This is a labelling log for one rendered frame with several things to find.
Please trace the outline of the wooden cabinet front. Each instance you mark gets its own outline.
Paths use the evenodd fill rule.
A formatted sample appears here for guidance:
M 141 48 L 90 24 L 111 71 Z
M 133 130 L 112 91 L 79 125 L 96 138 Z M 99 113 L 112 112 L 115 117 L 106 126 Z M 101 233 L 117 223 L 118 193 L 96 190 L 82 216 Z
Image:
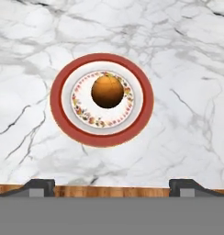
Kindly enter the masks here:
M 56 185 L 56 197 L 168 197 L 169 188 Z

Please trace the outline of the orange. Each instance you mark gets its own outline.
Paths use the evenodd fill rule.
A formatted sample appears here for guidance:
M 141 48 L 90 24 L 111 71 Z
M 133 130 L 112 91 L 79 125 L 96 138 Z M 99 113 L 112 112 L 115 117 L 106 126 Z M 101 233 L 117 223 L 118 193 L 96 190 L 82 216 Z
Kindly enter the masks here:
M 124 96 L 121 82 L 114 76 L 101 76 L 93 84 L 91 97 L 102 108 L 117 106 Z

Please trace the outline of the red rimmed floral plate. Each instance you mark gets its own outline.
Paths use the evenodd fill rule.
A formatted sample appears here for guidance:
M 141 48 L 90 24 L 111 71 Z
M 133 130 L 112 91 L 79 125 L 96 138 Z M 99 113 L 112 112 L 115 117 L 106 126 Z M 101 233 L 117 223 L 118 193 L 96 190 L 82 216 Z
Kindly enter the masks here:
M 141 98 L 143 99 L 141 111 L 126 128 L 117 133 L 101 135 L 83 130 L 73 121 L 75 114 L 72 111 L 71 98 L 63 97 L 63 88 L 70 75 L 79 77 L 76 70 L 93 62 L 113 62 L 115 65 L 121 65 L 135 76 L 135 81 L 140 85 Z M 151 83 L 143 70 L 132 61 L 111 53 L 87 54 L 68 63 L 58 73 L 50 90 L 50 110 L 57 125 L 71 139 L 93 147 L 112 147 L 136 137 L 147 126 L 153 104 L 154 96 Z

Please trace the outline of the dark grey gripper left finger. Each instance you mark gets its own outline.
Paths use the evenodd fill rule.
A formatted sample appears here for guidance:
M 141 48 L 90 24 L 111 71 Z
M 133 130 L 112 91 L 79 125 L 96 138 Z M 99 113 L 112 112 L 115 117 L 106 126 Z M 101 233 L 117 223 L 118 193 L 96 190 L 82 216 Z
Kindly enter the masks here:
M 0 197 L 55 197 L 54 187 L 54 179 L 31 179 L 18 189 L 0 194 Z

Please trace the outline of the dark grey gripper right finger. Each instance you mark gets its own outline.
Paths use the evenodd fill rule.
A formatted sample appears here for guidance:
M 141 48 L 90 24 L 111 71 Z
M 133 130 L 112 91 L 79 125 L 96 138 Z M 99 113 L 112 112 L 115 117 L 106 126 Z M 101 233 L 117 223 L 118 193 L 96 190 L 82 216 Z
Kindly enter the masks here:
M 224 194 L 207 189 L 193 179 L 171 179 L 169 197 L 224 197 Z

